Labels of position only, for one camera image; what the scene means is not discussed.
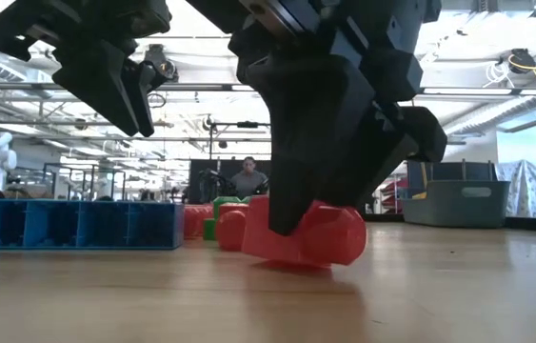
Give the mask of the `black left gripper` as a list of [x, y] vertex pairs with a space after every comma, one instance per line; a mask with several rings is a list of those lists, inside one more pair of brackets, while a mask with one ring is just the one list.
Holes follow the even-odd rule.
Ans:
[[61, 64], [52, 80], [127, 135], [154, 134], [148, 93], [151, 63], [126, 61], [125, 40], [108, 33], [114, 23], [105, 0], [15, 0], [0, 11], [0, 52], [30, 60], [42, 41]]

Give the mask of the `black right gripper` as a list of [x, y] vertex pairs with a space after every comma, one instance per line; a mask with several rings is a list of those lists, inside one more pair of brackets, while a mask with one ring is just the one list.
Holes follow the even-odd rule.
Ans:
[[442, 0], [186, 1], [229, 34], [238, 79], [268, 107], [272, 231], [292, 235], [321, 190], [325, 203], [355, 208], [403, 161], [443, 159], [447, 135], [429, 109], [363, 118], [372, 87], [382, 103], [418, 93], [420, 28]]

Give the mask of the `red one-stud block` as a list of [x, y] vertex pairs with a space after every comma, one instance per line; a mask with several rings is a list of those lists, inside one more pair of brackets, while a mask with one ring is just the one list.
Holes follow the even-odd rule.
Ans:
[[312, 267], [349, 265], [364, 251], [367, 228], [353, 208], [315, 201], [292, 235], [268, 227], [268, 197], [251, 198], [241, 251], [266, 260]]

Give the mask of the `blue plastic block tray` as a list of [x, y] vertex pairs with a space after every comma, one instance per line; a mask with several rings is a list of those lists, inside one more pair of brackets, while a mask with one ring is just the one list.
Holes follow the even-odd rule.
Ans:
[[0, 250], [175, 250], [184, 206], [0, 199]]

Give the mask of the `red stacked crates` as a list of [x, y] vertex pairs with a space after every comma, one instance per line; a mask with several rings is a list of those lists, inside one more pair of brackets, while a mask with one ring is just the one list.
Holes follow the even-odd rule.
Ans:
[[379, 192], [381, 213], [401, 213], [403, 209], [402, 200], [407, 198], [407, 190], [408, 181], [406, 177], [388, 181]]

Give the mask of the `person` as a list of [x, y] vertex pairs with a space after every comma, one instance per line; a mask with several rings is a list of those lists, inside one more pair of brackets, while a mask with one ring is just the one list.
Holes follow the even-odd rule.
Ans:
[[254, 195], [257, 188], [267, 180], [268, 177], [264, 173], [256, 170], [256, 161], [251, 156], [243, 160], [243, 168], [231, 178], [238, 197]]

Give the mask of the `dark blue cart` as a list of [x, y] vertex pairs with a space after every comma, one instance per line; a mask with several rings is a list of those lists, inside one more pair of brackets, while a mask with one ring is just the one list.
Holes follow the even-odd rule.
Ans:
[[407, 162], [407, 181], [411, 188], [424, 185], [424, 179], [433, 180], [480, 180], [497, 179], [493, 165], [487, 162], [442, 162], [420, 163]]

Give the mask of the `grey plastic bin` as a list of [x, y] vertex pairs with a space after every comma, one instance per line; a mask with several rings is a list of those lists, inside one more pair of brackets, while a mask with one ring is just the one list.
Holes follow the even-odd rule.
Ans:
[[407, 223], [433, 227], [500, 228], [506, 219], [509, 185], [509, 181], [430, 181], [424, 198], [402, 201], [403, 217]]

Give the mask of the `green two-stud block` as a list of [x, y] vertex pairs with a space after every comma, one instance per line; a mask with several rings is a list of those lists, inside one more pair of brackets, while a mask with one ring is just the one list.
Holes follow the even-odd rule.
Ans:
[[203, 239], [206, 241], [215, 241], [215, 227], [216, 221], [219, 218], [219, 210], [223, 204], [227, 203], [243, 203], [247, 204], [250, 200], [250, 197], [239, 198], [236, 196], [218, 196], [216, 197], [208, 208], [211, 210], [211, 215], [209, 218], [206, 218], [203, 223]]

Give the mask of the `red four-stud block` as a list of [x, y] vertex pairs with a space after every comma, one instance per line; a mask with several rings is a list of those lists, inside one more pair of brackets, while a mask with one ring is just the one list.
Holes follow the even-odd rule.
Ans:
[[198, 239], [204, 235], [204, 221], [213, 218], [210, 204], [189, 205], [184, 207], [184, 239]]

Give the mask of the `red two-stud block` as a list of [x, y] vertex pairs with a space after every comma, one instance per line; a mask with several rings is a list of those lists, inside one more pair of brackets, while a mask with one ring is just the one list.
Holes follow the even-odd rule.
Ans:
[[242, 203], [225, 203], [219, 208], [215, 224], [215, 237], [223, 251], [239, 252], [242, 250], [248, 205]]

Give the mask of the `patterned white cloth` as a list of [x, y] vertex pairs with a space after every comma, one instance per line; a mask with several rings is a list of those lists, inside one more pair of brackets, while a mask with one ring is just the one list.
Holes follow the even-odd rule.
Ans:
[[506, 215], [536, 218], [536, 163], [527, 160], [499, 163], [495, 171], [499, 181], [509, 182]]

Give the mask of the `black metal frame rack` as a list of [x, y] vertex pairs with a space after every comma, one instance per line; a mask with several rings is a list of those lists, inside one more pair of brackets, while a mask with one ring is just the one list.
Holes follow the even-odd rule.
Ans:
[[42, 181], [50, 184], [55, 199], [94, 201], [124, 200], [127, 174], [98, 164], [45, 163]]

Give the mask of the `black metal gantry frame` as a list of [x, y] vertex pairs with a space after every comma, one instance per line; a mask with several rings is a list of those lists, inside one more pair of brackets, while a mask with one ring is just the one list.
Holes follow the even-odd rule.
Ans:
[[214, 133], [217, 127], [230, 127], [235, 126], [236, 128], [240, 129], [258, 129], [259, 127], [266, 127], [270, 128], [270, 123], [261, 123], [261, 122], [255, 122], [255, 121], [239, 121], [239, 122], [208, 122], [208, 132], [209, 132], [209, 138], [208, 138], [208, 159], [213, 159], [213, 144], [214, 144]]

